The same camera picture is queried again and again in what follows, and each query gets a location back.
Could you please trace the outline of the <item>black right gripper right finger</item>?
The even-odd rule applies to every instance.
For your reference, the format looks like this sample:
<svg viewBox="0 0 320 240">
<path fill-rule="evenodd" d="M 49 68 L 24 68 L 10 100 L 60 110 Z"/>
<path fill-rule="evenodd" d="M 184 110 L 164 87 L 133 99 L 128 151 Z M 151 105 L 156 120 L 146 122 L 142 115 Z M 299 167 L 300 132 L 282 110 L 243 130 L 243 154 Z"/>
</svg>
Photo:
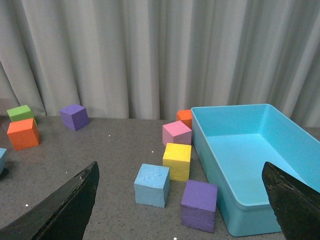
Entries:
<svg viewBox="0 0 320 240">
<path fill-rule="evenodd" d="M 262 181 L 285 239 L 318 240 L 320 193 L 268 161 Z"/>
</svg>

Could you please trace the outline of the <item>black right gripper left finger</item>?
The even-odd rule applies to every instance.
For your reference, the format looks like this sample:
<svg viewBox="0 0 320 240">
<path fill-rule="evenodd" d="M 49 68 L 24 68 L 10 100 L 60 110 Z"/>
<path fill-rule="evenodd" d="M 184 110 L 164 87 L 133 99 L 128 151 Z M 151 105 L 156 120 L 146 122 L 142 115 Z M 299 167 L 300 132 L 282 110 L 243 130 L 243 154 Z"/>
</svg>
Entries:
<svg viewBox="0 0 320 240">
<path fill-rule="evenodd" d="M 2 240 L 81 240 L 92 215 L 100 172 L 92 162 L 30 211 L 0 230 Z"/>
</svg>

